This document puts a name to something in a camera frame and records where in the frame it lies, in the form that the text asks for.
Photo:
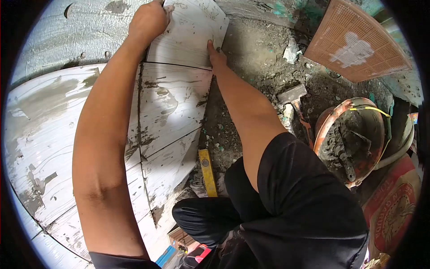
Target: hand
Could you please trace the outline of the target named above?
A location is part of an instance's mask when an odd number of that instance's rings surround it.
[[[216,76],[222,68],[227,67],[227,56],[220,48],[215,49],[212,40],[208,40],[209,60],[212,64],[212,71]]]
[[[151,43],[164,33],[170,23],[170,14],[175,9],[173,5],[161,6],[163,0],[153,0],[141,5],[129,25],[128,38],[142,45]]]

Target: yellow string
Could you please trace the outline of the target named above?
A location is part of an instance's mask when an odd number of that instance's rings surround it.
[[[382,156],[384,155],[385,150],[387,149],[388,143],[390,143],[390,141],[391,141],[391,139],[388,139],[387,143],[385,144],[385,148],[382,151],[381,155],[379,156],[379,160],[376,163],[379,163],[379,161],[382,159]]]
[[[363,109],[376,110],[376,111],[380,112],[381,114],[383,114],[384,116],[391,118],[391,116],[389,114],[385,113],[384,111],[380,110],[379,108],[374,108],[371,106],[365,106]],[[355,110],[357,110],[357,108],[350,108],[350,110],[355,111]]]

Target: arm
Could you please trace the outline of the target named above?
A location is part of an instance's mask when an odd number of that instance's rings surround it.
[[[270,141],[287,130],[267,98],[227,67],[227,57],[208,41],[208,51],[219,90],[243,147],[243,165],[252,187],[257,188],[261,156]]]
[[[138,64],[151,41],[165,31],[173,10],[163,9],[161,2],[136,11],[128,37],[94,83],[79,117],[73,190],[91,252],[149,259],[130,201],[124,151]]]

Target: dirty bucket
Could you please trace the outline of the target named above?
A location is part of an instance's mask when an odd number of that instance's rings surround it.
[[[313,151],[348,188],[360,185],[372,172],[384,147],[382,116],[378,111],[361,109],[366,106],[376,108],[367,98],[347,99],[337,107],[326,109],[315,125],[317,135]],[[345,166],[335,152],[347,152],[350,166]],[[354,177],[351,173],[347,175],[348,168],[353,168]]]

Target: white hose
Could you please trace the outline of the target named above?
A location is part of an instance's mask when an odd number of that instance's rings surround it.
[[[401,147],[398,152],[394,153],[390,157],[379,161],[375,165],[373,170],[378,170],[378,169],[385,167],[389,164],[392,164],[393,162],[400,159],[408,151],[408,149],[411,147],[412,142],[414,141],[414,135],[415,135],[415,129],[414,129],[414,125],[412,124],[411,132],[409,133],[408,140],[405,142],[404,146]]]

